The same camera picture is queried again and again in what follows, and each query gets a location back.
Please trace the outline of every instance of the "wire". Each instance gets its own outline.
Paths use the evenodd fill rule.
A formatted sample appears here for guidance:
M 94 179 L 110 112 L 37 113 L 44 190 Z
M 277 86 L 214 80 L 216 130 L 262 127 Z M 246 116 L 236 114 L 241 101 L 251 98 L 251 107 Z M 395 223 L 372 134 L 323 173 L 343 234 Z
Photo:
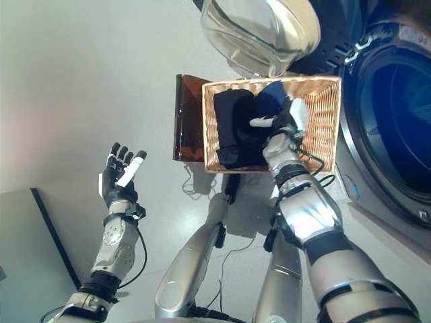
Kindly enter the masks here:
M 139 230 L 138 226 L 135 226 L 136 232 L 139 235 L 139 239 L 141 240 L 142 243 L 142 247 L 143 247 L 143 253 L 145 254 L 145 260 L 143 261 L 143 266 L 141 268 L 141 270 L 136 274 L 136 276 L 134 276 L 130 281 L 128 281 L 125 284 L 122 284 L 119 286 L 118 289 L 126 287 L 127 285 L 131 284 L 132 282 L 134 282 L 143 272 L 143 270 L 145 269 L 145 267 L 147 266 L 147 259 L 148 259 L 148 253 L 147 253 L 147 246 L 145 245 L 145 242 L 143 241 L 143 236 L 141 231 Z
M 191 174 L 191 172 L 190 172 L 190 170 L 189 170 L 189 168 L 190 167 L 188 165 L 184 166 L 184 169 L 186 170 L 187 175 L 189 177 L 185 180 L 185 182 L 181 186 L 181 189 L 183 190 L 183 192 L 185 194 L 189 195 L 192 200 L 197 201 L 197 200 L 199 200 L 202 197 L 203 194 L 195 192 L 195 189 L 193 188 L 193 183 L 189 183 L 189 181 L 193 177 L 192 174 Z M 211 183 L 210 183 L 211 192 L 213 192 L 214 195 L 216 194 L 216 190 L 214 189 L 216 186 L 217 186 L 217 180 L 214 178 L 211 181 Z
M 317 161 L 317 162 L 319 162 L 320 163 L 320 166 L 319 166 L 319 168 L 317 168 L 317 170 L 314 172 L 314 173 L 312 173 L 312 175 L 313 176 L 316 176 L 318 173 L 320 173 L 322 170 L 323 170 L 323 168 L 325 167 L 325 162 L 323 161 L 323 160 L 321 160 L 319 157 L 317 157 L 317 156 L 314 156 L 313 154 L 311 154 L 311 153 L 307 153 L 305 150 L 303 150 L 303 149 L 301 149 L 301 148 L 298 148 L 297 149 L 297 151 L 299 151 L 300 153 L 302 153 L 303 155 L 305 155 L 305 156 L 307 156 L 307 157 L 309 157 L 309 158 L 311 158 L 311 159 L 314 159 L 315 161 Z
M 43 314 L 43 315 L 42 315 L 42 317 L 41 317 L 41 318 L 40 318 L 40 320 L 39 320 L 39 323 L 43 323 L 43 321 L 45 320 L 45 318 L 46 318 L 48 315 L 50 315 L 50 314 L 52 314 L 52 313 L 54 313 L 54 312 L 56 312 L 56 311 L 58 311 L 58 310 L 61 310 L 63 307 L 64 307 L 64 305 L 59 306 L 59 307 L 54 308 L 54 309 L 52 309 L 52 310 L 48 311 L 47 313 Z
M 218 289 L 218 292 L 217 292 L 217 294 L 214 296 L 214 298 L 210 301 L 210 303 L 208 304 L 208 305 L 206 305 L 206 309 L 208 309 L 208 307 L 209 306 L 211 306 L 211 305 L 213 305 L 213 302 L 217 299 L 217 297 L 218 297 L 218 295 L 220 295 L 220 291 L 221 291 L 221 289 L 220 289 L 220 287 L 222 286 L 222 281 L 221 280 L 218 280 L 218 283 L 219 283 L 219 289 Z
M 322 184 L 322 182 L 324 182 L 324 181 L 328 180 L 329 178 L 330 178 L 330 180 L 328 181 L 328 183 L 326 183 L 326 184 L 322 185 L 322 187 L 326 187 L 326 186 L 331 185 L 331 184 L 333 183 L 333 181 L 335 180 L 335 175 L 334 175 L 334 174 L 327 175 L 327 176 L 325 176 L 324 178 L 321 178 L 321 179 L 319 180 L 319 183 L 321 183 L 321 184 Z
M 214 298 L 211 300 L 211 302 L 207 305 L 207 307 L 206 308 L 208 308 L 209 306 L 211 306 L 212 305 L 212 303 L 217 299 L 217 296 L 218 295 L 220 295 L 220 311 L 221 311 L 221 313 L 223 313 L 223 305 L 222 305 L 222 288 L 223 288 L 223 278 L 224 278 L 224 263 L 227 261 L 227 259 L 229 258 L 229 256 L 232 254 L 232 253 L 234 253 L 234 252 L 240 252 L 240 251 L 244 251 L 244 250 L 246 250 L 247 248 L 249 248 L 252 244 L 253 244 L 253 242 L 255 241 L 255 239 L 256 239 L 256 236 L 254 236 L 253 237 L 253 239 L 245 246 L 245 247 L 243 247 L 243 248 L 240 248 L 240 249 L 232 249 L 231 251 L 229 251 L 228 252 L 228 254 L 226 255 L 226 257 L 224 257 L 224 259 L 223 259 L 223 262 L 222 262 L 222 278 L 221 279 L 219 279 L 219 284 L 220 284 L 220 287 L 219 287 L 219 289 L 218 289 L 218 292 L 217 292 L 217 294 L 214 296 Z

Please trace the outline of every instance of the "floor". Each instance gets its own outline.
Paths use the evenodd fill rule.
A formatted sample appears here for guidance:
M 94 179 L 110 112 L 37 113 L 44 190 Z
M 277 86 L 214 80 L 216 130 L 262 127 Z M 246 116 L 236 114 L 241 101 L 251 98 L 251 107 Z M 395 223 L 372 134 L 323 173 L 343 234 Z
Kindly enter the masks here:
M 189 204 L 208 203 L 209 199 L 218 191 L 221 176 L 217 175 L 212 183 L 217 181 L 214 190 L 208 195 L 202 194 L 199 199 L 190 199 Z M 379 240 L 371 235 L 368 230 L 354 220 L 347 205 L 349 199 L 346 197 L 343 186 L 337 180 L 327 188 L 331 196 L 337 201 L 343 213 L 344 228 L 347 236 L 361 248 L 379 265 L 379 268 L 388 278 L 397 284 L 413 299 L 422 313 L 423 322 L 431 322 L 431 311 L 428 307 L 428 288 L 431 280 L 427 269 L 406 263 L 400 255 L 396 255 L 392 249 L 387 248 Z M 226 261 L 224 267 L 224 283 L 222 289 L 223 310 L 228 315 L 251 322 L 254 308 L 257 304 L 259 291 L 265 277 L 270 254 L 262 248 L 265 233 L 268 230 L 268 216 L 270 214 L 270 200 L 275 196 L 273 185 L 268 174 L 247 174 L 242 178 L 242 184 L 238 193 L 237 201 L 229 207 L 228 217 L 225 221 L 228 228 L 225 246 L 215 249 L 211 255 L 206 278 L 197 294 L 196 302 L 198 306 L 206 306 L 217 293 L 221 275 L 221 265 L 224 257 L 231 249 L 242 248 L 250 243 L 255 237 L 251 246 L 242 252 L 233 253 Z M 180 243 L 160 242 L 154 245 L 152 238 L 148 235 L 154 228 L 145 220 L 140 225 L 144 235 L 147 236 L 150 248 L 150 266 L 145 274 L 134 284 L 127 288 L 122 294 L 121 301 L 113 307 L 110 312 L 108 322 L 134 322 L 148 318 L 153 318 L 154 293 L 158 283 L 164 276 L 166 269 L 152 270 L 155 263 L 162 265 L 166 257 L 158 252 L 162 249 L 162 244 L 169 248 L 178 250 Z M 301 253 L 302 271 L 304 276 L 303 300 L 302 300 L 302 321 L 314 322 L 318 314 L 318 308 L 314 301 L 312 290 L 308 281 L 304 255 Z M 219 310 L 219 300 L 210 307 Z

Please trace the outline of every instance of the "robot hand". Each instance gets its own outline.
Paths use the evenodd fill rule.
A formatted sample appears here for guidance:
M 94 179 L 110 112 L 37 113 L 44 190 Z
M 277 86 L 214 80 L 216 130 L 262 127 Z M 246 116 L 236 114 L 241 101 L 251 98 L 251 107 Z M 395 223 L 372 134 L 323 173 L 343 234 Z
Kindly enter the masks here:
M 99 174 L 99 195 L 104 199 L 110 213 L 126 213 L 127 216 L 139 220 L 145 216 L 145 209 L 136 203 L 137 192 L 133 177 L 147 153 L 141 150 L 133 158 L 132 152 L 126 155 L 127 147 L 120 147 L 119 143 L 112 146 L 106 160 L 106 168 Z M 128 201 L 131 207 L 127 210 L 113 207 L 118 201 Z

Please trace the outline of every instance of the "wicker basket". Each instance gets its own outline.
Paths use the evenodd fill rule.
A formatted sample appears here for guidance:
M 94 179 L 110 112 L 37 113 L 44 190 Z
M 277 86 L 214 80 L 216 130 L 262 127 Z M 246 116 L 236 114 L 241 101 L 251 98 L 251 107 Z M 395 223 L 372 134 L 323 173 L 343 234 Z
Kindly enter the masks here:
M 263 166 L 248 166 L 227 170 L 220 165 L 216 152 L 220 148 L 220 144 L 213 97 L 214 94 L 227 89 L 247 89 L 257 95 L 264 87 L 277 80 L 283 83 L 284 89 L 293 98 L 302 98 L 307 104 L 310 122 L 307 127 L 307 136 L 301 148 L 325 162 L 323 172 L 334 171 L 341 106 L 341 79 L 327 76 L 300 76 L 223 81 L 207 83 L 202 86 L 203 142 L 206 172 L 247 173 L 267 171 L 267 168 Z M 320 166 L 317 161 L 306 156 L 302 158 L 302 161 L 310 172 Z

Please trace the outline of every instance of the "laundry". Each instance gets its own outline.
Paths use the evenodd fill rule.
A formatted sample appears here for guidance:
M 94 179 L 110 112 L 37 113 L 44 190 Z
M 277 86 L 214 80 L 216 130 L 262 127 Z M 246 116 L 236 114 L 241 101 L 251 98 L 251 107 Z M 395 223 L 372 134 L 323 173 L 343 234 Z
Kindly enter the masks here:
M 245 89 L 229 89 L 214 95 L 220 144 L 217 155 L 221 165 L 229 170 L 266 165 L 262 150 L 271 128 L 251 127 L 249 122 L 277 115 L 285 98 L 279 81 L 268 85 L 256 97 Z

